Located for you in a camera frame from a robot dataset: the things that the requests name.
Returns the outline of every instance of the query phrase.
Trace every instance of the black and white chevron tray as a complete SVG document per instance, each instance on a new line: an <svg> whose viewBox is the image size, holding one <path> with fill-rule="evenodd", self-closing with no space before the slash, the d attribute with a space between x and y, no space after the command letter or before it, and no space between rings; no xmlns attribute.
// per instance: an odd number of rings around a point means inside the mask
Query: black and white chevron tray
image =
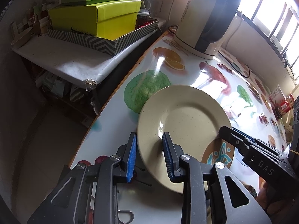
<svg viewBox="0 0 299 224"><path fill-rule="evenodd" d="M159 20L156 20L142 28L132 31L116 40L108 40L92 35L77 34L72 32L48 30L48 36L55 39L60 39L82 45L100 52L115 56L126 47L130 46L137 40L155 31L158 28Z"/></svg>

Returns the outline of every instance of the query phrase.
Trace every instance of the white wall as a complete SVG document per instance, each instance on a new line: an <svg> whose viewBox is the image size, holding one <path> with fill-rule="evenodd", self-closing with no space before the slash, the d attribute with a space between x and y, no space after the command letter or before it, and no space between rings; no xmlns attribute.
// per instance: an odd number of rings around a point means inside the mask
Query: white wall
<svg viewBox="0 0 299 224"><path fill-rule="evenodd" d="M14 0L0 21L0 194L11 208L14 167L27 130L44 104L20 56L10 48L9 25L20 21L34 0Z"/></svg>
<svg viewBox="0 0 299 224"><path fill-rule="evenodd" d="M173 0L160 0L161 7L157 17L167 19ZM175 0L168 25L179 24L188 0ZM250 69L260 77L264 84L273 90L277 84L285 94L295 87L287 69L263 37L248 23L242 21L240 28L231 37L227 50L249 65Z"/></svg>

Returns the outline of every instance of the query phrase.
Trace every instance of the barcode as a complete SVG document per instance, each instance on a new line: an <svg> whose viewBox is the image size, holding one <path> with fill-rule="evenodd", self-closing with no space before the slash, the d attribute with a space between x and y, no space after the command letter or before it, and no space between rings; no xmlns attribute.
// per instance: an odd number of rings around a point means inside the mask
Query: barcode
<svg viewBox="0 0 299 224"><path fill-rule="evenodd" d="M286 108L286 104L283 104L283 105L281 106L281 109L284 110L285 108Z"/></svg>

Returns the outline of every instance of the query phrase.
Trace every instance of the floor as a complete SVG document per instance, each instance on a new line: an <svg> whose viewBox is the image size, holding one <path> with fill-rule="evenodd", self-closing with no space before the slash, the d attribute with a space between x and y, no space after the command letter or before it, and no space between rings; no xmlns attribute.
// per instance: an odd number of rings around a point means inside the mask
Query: floor
<svg viewBox="0 0 299 224"><path fill-rule="evenodd" d="M87 128L51 106L33 136L21 169L16 211L26 224L31 214L56 186L63 166L72 160Z"/></svg>

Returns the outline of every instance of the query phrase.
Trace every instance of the torn table corner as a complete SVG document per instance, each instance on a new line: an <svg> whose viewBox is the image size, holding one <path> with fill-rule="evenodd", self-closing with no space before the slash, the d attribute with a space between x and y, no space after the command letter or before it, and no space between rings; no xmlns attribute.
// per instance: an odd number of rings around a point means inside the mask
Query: torn table corner
<svg viewBox="0 0 299 224"><path fill-rule="evenodd" d="M94 90L97 86L97 83L96 81L92 80L92 79L85 79L83 81L85 87L86 87L86 90Z"/></svg>

